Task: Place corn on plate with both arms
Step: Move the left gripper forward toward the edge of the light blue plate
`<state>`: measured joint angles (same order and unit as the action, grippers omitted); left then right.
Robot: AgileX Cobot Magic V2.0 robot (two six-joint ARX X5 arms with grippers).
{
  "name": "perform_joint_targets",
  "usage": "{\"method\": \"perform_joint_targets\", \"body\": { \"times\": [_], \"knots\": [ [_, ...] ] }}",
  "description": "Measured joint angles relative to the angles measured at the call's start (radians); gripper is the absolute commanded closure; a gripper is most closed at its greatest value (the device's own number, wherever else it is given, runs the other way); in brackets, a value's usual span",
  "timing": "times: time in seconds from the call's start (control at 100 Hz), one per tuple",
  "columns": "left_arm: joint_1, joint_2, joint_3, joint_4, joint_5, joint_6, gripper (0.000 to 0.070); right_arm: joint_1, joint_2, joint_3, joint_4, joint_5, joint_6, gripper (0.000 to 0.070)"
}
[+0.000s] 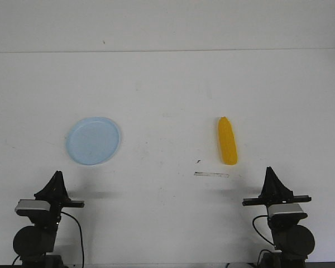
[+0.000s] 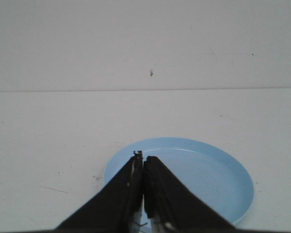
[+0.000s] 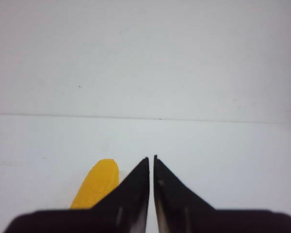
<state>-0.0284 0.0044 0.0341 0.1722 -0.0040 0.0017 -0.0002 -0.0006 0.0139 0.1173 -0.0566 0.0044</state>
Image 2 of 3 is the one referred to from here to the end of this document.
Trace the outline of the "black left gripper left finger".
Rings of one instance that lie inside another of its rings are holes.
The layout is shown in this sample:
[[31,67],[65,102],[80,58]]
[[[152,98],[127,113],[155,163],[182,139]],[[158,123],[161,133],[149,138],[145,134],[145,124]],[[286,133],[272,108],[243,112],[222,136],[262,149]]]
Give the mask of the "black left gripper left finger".
[[143,200],[143,155],[135,151],[105,187],[58,230],[138,230]]

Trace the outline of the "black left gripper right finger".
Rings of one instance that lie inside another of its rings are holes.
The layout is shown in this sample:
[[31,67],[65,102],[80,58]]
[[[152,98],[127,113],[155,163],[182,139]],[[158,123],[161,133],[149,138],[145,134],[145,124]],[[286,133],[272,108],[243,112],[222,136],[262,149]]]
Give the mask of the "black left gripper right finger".
[[235,229],[155,156],[144,162],[144,199],[152,229]]

